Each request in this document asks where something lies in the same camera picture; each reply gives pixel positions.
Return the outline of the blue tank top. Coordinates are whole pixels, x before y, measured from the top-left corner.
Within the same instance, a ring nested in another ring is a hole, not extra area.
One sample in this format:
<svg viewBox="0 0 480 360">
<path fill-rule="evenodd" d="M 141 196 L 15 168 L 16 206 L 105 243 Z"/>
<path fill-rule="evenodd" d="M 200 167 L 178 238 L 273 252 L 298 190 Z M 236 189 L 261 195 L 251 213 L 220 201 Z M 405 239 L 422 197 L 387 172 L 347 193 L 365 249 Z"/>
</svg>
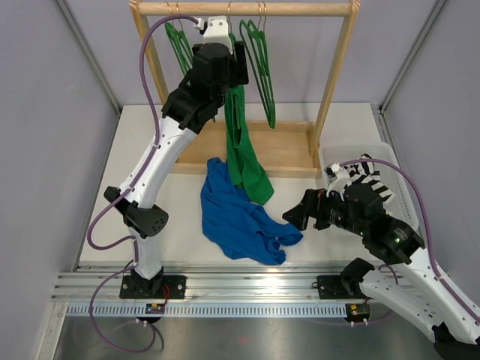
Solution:
<svg viewBox="0 0 480 360">
<path fill-rule="evenodd" d="M 236 187 L 227 163 L 218 157 L 207 161 L 200 202 L 203 235 L 231 260 L 279 266 L 287 258 L 284 248 L 303 239 L 292 224 L 274 221 L 244 189 Z"/>
</svg>

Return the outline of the green tank top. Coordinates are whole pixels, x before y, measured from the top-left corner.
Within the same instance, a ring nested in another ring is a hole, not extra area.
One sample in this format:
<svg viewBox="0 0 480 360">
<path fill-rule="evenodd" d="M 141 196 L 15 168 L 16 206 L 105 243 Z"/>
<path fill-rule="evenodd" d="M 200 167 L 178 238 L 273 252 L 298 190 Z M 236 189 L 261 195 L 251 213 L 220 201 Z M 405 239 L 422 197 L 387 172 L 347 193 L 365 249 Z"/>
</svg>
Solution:
<svg viewBox="0 0 480 360">
<path fill-rule="evenodd" d="M 265 205 L 275 191 L 251 142 L 246 122 L 243 85 L 230 88 L 227 92 L 224 117 L 226 162 L 232 183 L 243 190 L 252 203 Z"/>
</svg>

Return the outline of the black white striped tank top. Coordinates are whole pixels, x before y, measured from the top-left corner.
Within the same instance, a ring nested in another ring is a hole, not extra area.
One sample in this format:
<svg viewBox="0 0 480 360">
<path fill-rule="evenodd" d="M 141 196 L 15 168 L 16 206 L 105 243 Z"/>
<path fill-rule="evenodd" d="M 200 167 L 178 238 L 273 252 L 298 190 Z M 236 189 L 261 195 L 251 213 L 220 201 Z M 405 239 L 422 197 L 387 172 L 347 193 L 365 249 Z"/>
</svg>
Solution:
<svg viewBox="0 0 480 360">
<path fill-rule="evenodd" d="M 348 188 L 351 185 L 363 184 L 368 185 L 377 195 L 380 196 L 384 205 L 389 204 L 394 198 L 394 193 L 389 187 L 384 185 L 380 178 L 380 171 L 375 168 L 371 162 L 357 162 L 345 166 L 344 169 L 349 175 Z"/>
</svg>

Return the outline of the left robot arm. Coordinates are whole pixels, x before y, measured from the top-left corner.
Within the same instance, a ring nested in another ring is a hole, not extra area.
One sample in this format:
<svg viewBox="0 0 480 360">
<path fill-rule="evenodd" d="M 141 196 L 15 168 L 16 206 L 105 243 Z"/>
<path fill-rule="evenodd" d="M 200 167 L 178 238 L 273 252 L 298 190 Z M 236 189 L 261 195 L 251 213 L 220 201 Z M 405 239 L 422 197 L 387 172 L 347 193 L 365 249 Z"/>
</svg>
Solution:
<svg viewBox="0 0 480 360">
<path fill-rule="evenodd" d="M 123 299 L 153 299 L 166 294 L 158 255 L 158 234 L 169 215 L 156 205 L 161 185 L 182 152 L 205 124 L 218 114 L 229 89 L 248 84 L 245 44 L 196 44 L 193 64 L 161 110 L 159 127 L 130 179 L 109 186 L 104 197 L 121 214 L 133 237 L 134 268 L 127 276 Z"/>
</svg>

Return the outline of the green hanger of striped top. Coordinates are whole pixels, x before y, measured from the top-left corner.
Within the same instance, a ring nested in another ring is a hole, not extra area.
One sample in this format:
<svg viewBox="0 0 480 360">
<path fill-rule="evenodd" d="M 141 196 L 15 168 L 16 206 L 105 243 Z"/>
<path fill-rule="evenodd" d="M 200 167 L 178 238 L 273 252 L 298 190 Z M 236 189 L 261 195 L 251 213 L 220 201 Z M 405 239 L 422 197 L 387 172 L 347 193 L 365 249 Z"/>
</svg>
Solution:
<svg viewBox="0 0 480 360">
<path fill-rule="evenodd" d="M 177 37 L 176 37 L 177 30 L 178 29 L 174 26 L 173 21 L 167 22 L 165 24 L 166 35 L 169 39 L 172 50 L 173 50 L 173 52 L 175 54 L 175 57 L 176 57 L 176 59 L 178 61 L 178 64 L 179 64 L 178 55 L 177 55 Z"/>
</svg>

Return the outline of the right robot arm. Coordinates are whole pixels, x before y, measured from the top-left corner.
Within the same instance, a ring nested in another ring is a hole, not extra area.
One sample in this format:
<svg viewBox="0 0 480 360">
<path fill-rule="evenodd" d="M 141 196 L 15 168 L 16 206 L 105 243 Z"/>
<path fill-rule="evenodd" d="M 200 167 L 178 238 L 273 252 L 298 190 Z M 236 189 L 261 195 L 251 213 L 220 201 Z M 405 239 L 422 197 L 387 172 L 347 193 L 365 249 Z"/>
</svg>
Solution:
<svg viewBox="0 0 480 360">
<path fill-rule="evenodd" d="M 479 309 L 461 306 L 466 296 L 452 295 L 451 280 L 434 273 L 424 240 L 407 223 L 387 214 L 380 196 L 369 186 L 353 184 L 343 193 L 307 189 L 300 203 L 282 218 L 301 231 L 313 218 L 317 230 L 336 226 L 360 236 L 370 254 L 399 272 L 422 297 L 390 281 L 361 258 L 340 273 L 342 292 L 383 303 L 432 341 L 442 359 L 479 358 Z"/>
</svg>

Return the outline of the green hanger of blue top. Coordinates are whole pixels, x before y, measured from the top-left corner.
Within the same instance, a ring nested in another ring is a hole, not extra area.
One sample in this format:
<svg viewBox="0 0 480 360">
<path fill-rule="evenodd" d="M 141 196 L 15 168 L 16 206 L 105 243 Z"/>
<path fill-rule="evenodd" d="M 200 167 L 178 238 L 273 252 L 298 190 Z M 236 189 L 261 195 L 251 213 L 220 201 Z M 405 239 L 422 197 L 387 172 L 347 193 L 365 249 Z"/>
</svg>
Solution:
<svg viewBox="0 0 480 360">
<path fill-rule="evenodd" d="M 180 29 L 177 30 L 177 55 L 178 62 L 183 75 L 185 75 L 192 67 L 193 50 L 191 49 L 187 35 L 182 24 L 182 21 L 178 21 Z"/>
</svg>

